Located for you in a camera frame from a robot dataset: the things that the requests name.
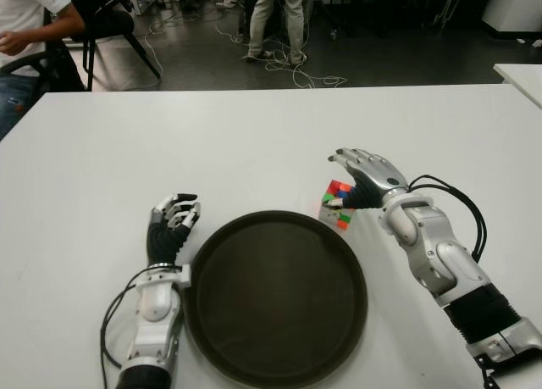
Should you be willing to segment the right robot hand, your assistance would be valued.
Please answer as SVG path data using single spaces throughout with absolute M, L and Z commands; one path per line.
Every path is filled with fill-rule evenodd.
M 327 157 L 343 167 L 355 186 L 344 196 L 323 203 L 326 208 L 382 208 L 395 194 L 409 189 L 404 175 L 386 158 L 358 148 L 339 148 Z

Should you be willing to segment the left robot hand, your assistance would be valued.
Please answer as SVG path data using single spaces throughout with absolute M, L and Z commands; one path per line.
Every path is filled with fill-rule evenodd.
M 174 264 L 201 217 L 196 194 L 174 193 L 152 208 L 147 227 L 148 265 Z

